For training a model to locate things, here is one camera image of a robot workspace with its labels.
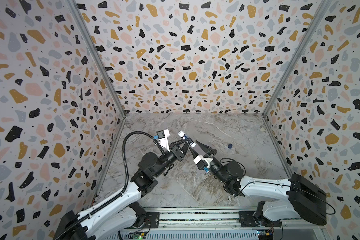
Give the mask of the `blue white glue stick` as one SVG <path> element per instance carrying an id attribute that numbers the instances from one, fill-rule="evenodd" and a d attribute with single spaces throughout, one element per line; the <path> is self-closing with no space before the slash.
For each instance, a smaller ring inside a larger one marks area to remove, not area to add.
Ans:
<path id="1" fill-rule="evenodd" d="M 181 137 L 183 140 L 189 140 L 191 148 L 194 148 L 196 146 L 196 143 L 185 132 L 179 131 L 178 136 Z"/>

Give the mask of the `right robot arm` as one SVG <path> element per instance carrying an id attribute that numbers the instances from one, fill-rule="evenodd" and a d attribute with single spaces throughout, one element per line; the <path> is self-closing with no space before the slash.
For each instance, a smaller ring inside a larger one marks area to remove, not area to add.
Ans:
<path id="1" fill-rule="evenodd" d="M 269 180 L 247 175 L 246 168 L 230 158 L 216 159 L 217 151 L 195 141 L 191 145 L 194 163 L 199 170 L 212 174 L 233 197 L 263 197 L 250 217 L 252 224 L 266 226 L 284 219 L 300 218 L 311 224 L 327 223 L 327 195 L 301 175 Z"/>

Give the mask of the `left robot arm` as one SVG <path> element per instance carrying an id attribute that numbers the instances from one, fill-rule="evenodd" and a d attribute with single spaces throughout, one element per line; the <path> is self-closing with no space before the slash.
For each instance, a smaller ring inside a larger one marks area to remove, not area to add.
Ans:
<path id="1" fill-rule="evenodd" d="M 122 189 L 87 210 L 66 213 L 56 230 L 55 240 L 103 240 L 123 229 L 144 225 L 147 212 L 139 200 L 158 184 L 161 174 L 173 167 L 175 161 L 186 158 L 189 148 L 196 146 L 192 139 L 181 139 L 159 149 L 161 156 L 146 153 L 138 164 L 138 171 L 128 179 Z"/>

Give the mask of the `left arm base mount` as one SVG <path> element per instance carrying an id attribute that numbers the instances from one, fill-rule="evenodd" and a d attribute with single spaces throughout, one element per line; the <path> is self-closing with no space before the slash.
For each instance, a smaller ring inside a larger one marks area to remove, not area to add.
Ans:
<path id="1" fill-rule="evenodd" d="M 133 224 L 133 228 L 157 229 L 159 227 L 159 221 L 159 212 L 147 212 L 137 217 L 137 220 Z"/>

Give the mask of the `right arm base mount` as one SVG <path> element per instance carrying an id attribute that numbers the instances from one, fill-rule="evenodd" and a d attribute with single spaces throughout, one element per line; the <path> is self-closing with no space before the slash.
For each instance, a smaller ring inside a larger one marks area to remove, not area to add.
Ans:
<path id="1" fill-rule="evenodd" d="M 281 227 L 280 220 L 272 222 L 264 216 L 257 214 L 256 211 L 240 211 L 239 222 L 242 228 L 255 228 L 255 227 Z"/>

